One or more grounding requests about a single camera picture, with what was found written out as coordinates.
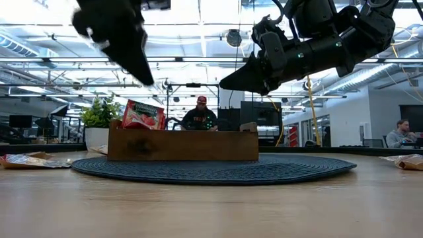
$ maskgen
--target black shirt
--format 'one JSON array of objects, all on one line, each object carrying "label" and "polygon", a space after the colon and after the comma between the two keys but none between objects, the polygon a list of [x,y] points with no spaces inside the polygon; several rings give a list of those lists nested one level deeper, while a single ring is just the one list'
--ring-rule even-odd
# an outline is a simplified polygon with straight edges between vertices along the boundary
[{"label": "black shirt", "polygon": [[198,110],[194,108],[186,113],[182,119],[182,126],[187,130],[208,130],[217,125],[217,117],[208,108]]}]

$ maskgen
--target man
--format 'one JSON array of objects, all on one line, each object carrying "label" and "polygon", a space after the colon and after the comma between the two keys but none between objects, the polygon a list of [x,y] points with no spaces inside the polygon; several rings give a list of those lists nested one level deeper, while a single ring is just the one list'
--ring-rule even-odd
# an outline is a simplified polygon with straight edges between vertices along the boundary
[{"label": "man", "polygon": [[403,142],[415,143],[416,140],[416,134],[410,132],[408,120],[399,120],[397,122],[397,129],[389,132],[386,136],[386,144],[388,145],[388,148],[406,148],[402,144]]},{"label": "man", "polygon": [[197,107],[186,113],[182,119],[182,130],[217,131],[217,117],[207,108],[207,98],[199,96]]}]

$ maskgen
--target wooden table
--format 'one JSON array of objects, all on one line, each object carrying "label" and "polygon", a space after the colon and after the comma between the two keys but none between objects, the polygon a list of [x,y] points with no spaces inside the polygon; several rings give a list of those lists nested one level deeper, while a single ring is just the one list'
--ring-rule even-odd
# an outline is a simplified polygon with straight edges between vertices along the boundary
[{"label": "wooden table", "polygon": [[0,237],[423,236],[423,172],[402,171],[375,157],[317,156],[358,168],[319,182],[253,187],[143,184],[70,169],[0,169]]}]

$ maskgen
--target crumpled wrapper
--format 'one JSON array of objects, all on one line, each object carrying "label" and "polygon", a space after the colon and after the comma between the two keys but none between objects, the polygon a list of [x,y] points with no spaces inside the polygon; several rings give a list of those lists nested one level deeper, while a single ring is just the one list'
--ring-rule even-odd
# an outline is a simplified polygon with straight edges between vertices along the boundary
[{"label": "crumpled wrapper", "polygon": [[71,161],[51,161],[53,155],[44,152],[34,152],[21,155],[0,156],[0,164],[5,169],[59,169],[70,168]]},{"label": "crumpled wrapper", "polygon": [[400,169],[423,171],[423,155],[399,155],[380,158],[393,161],[395,166]]},{"label": "crumpled wrapper", "polygon": [[102,145],[98,147],[90,147],[93,152],[100,153],[103,155],[107,155],[107,145]]}]

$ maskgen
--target green plant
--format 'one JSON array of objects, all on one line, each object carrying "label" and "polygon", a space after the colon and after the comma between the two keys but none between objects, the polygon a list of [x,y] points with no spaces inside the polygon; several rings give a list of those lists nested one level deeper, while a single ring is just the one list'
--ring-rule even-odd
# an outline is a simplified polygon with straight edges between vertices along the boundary
[{"label": "green plant", "polygon": [[109,128],[111,120],[120,119],[120,103],[113,102],[113,98],[97,97],[92,107],[82,109],[81,119],[86,128]]}]

